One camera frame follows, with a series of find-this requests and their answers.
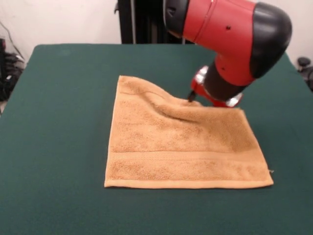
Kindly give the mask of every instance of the green tablecloth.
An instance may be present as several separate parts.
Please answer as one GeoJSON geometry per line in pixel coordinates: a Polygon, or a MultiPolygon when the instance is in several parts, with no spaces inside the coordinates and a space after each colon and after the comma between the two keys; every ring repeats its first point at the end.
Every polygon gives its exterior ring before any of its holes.
{"type": "Polygon", "coordinates": [[[313,95],[287,56],[241,103],[272,187],[104,189],[118,76],[186,98],[213,57],[195,45],[36,47],[0,118],[0,234],[313,234],[313,95]]]}

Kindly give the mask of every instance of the orange towel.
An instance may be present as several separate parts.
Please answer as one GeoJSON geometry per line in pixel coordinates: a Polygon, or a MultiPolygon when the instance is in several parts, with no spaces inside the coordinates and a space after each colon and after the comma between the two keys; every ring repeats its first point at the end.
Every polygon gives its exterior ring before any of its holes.
{"type": "Polygon", "coordinates": [[[120,76],[105,187],[257,188],[273,184],[242,110],[203,107],[120,76]]]}

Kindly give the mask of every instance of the towel wrinkle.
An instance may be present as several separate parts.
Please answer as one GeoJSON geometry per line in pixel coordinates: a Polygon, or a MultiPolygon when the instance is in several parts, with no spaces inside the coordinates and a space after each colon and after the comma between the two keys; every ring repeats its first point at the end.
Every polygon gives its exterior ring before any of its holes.
{"type": "Polygon", "coordinates": [[[203,107],[120,76],[105,187],[258,188],[273,184],[243,110],[203,107]]]}

